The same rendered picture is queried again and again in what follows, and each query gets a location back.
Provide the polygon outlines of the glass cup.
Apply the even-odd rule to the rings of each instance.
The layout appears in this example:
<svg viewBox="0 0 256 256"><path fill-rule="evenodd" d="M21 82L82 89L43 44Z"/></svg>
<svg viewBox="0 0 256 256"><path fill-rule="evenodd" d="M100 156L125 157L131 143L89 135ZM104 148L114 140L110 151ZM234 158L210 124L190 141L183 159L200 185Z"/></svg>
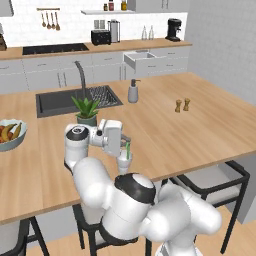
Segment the glass cup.
<svg viewBox="0 0 256 256"><path fill-rule="evenodd" d="M126 150L122 150L120 155L116 158L118 172L120 175L124 175L128 172L132 158L132 153L127 153Z"/></svg>

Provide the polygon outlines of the black stool with grey seat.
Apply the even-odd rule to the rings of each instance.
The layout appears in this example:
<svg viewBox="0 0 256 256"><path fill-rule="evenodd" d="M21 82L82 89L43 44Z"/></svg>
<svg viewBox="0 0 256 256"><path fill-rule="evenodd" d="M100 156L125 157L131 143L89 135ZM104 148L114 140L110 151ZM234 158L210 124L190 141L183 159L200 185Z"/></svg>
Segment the black stool with grey seat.
<svg viewBox="0 0 256 256"><path fill-rule="evenodd" d="M215 165L161 181L161 185L172 181L174 184L189 189L215 208L235 203L221 247L222 254L226 251L250 179L250 174L236 161L227 161L225 165L230 171L238 174L238 177L229 178L223 170Z"/></svg>
<svg viewBox="0 0 256 256"><path fill-rule="evenodd" d="M27 244L34 241L43 256L50 256L35 216L0 225L0 256L26 256Z"/></svg>
<svg viewBox="0 0 256 256"><path fill-rule="evenodd" d="M84 217L82 207L80 204L72 206L74 217L77 223L80 247L85 248L83 232L88 234L90 256L97 256L97 251L108 246L125 246L127 244L136 243L138 236L132 239L121 239L110 235L103 227L102 221L98 220L96 223L89 224Z"/></svg>

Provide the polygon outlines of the black coffee machine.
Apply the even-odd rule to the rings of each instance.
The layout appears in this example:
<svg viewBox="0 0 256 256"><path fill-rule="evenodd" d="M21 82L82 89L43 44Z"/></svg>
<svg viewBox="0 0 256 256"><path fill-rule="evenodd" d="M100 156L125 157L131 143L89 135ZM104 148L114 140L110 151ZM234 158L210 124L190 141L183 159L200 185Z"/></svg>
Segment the black coffee machine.
<svg viewBox="0 0 256 256"><path fill-rule="evenodd" d="M177 36L177 33L181 30L181 24L182 24L182 21L180 19L170 18L168 20L168 30L167 30L167 36L166 36L167 40L170 40L173 42L180 41L180 38Z"/></svg>

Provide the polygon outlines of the grey wall cupboard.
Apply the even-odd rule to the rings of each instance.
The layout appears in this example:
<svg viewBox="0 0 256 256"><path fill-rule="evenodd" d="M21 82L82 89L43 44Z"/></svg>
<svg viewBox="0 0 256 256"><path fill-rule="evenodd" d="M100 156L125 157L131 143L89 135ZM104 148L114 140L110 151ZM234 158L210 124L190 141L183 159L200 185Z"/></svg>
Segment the grey wall cupboard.
<svg viewBox="0 0 256 256"><path fill-rule="evenodd" d="M127 8L136 13L188 12L191 0L127 0Z"/></svg>
<svg viewBox="0 0 256 256"><path fill-rule="evenodd" d="M14 10L11 0L0 0L0 17L12 17Z"/></svg>

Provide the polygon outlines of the dark grey tap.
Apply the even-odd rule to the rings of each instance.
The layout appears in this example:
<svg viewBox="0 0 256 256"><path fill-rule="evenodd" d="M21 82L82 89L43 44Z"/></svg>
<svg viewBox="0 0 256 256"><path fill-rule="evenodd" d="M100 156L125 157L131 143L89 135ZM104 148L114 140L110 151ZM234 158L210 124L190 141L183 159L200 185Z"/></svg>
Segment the dark grey tap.
<svg viewBox="0 0 256 256"><path fill-rule="evenodd" d="M74 63L78 68L78 71L80 74L81 86L82 86L82 99L84 100L86 98L86 80L85 80L84 70L79 61L75 61Z"/></svg>

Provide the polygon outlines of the grey soap dispenser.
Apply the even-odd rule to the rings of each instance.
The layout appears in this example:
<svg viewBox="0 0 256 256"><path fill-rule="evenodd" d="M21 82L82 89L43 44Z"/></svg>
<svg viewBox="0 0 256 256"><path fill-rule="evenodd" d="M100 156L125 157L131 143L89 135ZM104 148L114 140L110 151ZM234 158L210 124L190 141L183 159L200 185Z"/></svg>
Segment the grey soap dispenser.
<svg viewBox="0 0 256 256"><path fill-rule="evenodd" d="M138 86L136 83L138 79L132 79L131 84L128 88L128 102L129 103L137 103L138 102Z"/></svg>

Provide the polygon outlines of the pale blue fruit bowl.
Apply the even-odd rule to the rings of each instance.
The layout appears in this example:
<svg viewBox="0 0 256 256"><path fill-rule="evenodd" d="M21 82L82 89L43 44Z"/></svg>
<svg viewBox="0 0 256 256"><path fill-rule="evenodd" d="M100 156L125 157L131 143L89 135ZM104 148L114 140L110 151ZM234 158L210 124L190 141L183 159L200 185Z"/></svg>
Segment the pale blue fruit bowl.
<svg viewBox="0 0 256 256"><path fill-rule="evenodd" d="M14 140L11 140L9 142L0 143L0 152L9 151L9 150L16 148L23 142L23 140L25 138L25 135L27 132L27 123L26 122L24 122L23 120L16 120L16 119L3 119L0 121L0 125L7 126L10 124L21 125L21 131L20 131L18 137L15 138Z"/></svg>

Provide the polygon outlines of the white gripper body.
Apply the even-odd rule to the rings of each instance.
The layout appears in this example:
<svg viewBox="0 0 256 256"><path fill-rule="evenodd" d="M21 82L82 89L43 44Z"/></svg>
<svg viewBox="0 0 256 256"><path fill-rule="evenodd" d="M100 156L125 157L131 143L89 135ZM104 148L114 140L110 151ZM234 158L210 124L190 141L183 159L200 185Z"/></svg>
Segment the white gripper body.
<svg viewBox="0 0 256 256"><path fill-rule="evenodd" d="M120 155L122 123L117 120L107 120L104 127L104 151L112 156Z"/></svg>

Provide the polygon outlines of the green plant in grey pot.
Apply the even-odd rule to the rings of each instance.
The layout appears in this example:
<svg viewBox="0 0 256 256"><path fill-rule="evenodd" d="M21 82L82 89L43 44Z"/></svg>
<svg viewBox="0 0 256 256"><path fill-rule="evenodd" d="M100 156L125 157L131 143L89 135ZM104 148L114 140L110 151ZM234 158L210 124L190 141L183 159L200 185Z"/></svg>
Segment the green plant in grey pot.
<svg viewBox="0 0 256 256"><path fill-rule="evenodd" d="M99 104L99 100L88 100L85 98L76 99L75 97L71 97L73 103L79 110L79 113L76 115L77 122L79 124L85 124L89 126L96 126L97 125L97 106Z"/></svg>

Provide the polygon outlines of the black hob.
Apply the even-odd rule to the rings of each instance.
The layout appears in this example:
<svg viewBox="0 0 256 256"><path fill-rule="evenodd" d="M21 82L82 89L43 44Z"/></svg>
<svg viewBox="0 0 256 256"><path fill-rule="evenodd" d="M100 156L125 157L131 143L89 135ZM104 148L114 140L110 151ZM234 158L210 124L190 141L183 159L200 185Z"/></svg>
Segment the black hob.
<svg viewBox="0 0 256 256"><path fill-rule="evenodd" d="M88 47L84 43L57 44L57 45L38 45L26 46L23 48L23 55L48 54L61 52L87 51Z"/></svg>

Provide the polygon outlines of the steel kettle jug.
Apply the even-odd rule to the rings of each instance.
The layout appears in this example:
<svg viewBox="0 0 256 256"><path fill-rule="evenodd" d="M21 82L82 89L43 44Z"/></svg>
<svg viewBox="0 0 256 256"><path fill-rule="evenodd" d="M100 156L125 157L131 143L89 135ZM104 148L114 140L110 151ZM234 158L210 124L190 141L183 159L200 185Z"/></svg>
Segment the steel kettle jug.
<svg viewBox="0 0 256 256"><path fill-rule="evenodd" d="M111 34L111 42L119 43L120 42L120 22L115 19L111 19L108 22L108 30L110 31L110 34Z"/></svg>

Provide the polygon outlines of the grey cupboard run with worktop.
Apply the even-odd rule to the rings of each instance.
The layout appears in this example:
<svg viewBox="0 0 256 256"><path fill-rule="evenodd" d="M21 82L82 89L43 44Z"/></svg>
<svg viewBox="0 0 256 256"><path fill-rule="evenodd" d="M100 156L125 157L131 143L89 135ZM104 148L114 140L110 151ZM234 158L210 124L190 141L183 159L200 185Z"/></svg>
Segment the grey cupboard run with worktop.
<svg viewBox="0 0 256 256"><path fill-rule="evenodd" d="M128 40L112 45L88 45L87 51L23 55L14 48L0 52L0 94L63 88L81 83L79 61L88 84L184 72L191 44L166 39ZM124 62L124 54L149 51L165 57L160 71L139 73Z"/></svg>

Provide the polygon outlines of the yellow bananas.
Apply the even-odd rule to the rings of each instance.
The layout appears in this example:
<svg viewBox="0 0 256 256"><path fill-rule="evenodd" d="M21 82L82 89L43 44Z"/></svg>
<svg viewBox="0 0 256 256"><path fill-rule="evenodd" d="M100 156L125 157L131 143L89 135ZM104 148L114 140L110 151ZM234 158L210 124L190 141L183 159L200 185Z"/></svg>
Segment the yellow bananas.
<svg viewBox="0 0 256 256"><path fill-rule="evenodd" d="M17 124L9 124L7 126L3 126L0 134L0 138L2 142L9 142L11 140L16 139L21 131L21 125Z"/></svg>

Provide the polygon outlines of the black toaster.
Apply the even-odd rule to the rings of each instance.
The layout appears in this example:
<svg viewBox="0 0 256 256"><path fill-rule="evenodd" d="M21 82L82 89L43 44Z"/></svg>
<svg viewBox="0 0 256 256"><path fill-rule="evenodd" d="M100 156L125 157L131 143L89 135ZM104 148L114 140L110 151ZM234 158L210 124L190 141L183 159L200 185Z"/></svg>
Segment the black toaster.
<svg viewBox="0 0 256 256"><path fill-rule="evenodd" d="M105 45L111 44L111 33L109 30L92 30L91 31L91 42L93 45Z"/></svg>

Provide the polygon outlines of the brown knife block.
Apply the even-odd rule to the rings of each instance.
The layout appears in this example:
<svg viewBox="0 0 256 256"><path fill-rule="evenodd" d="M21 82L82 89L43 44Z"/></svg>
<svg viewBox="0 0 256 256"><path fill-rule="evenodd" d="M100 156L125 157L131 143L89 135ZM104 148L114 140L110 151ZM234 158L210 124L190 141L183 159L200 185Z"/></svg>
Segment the brown knife block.
<svg viewBox="0 0 256 256"><path fill-rule="evenodd" d="M7 50L7 45L4 39L2 24L0 23L0 51L6 51L6 50Z"/></svg>

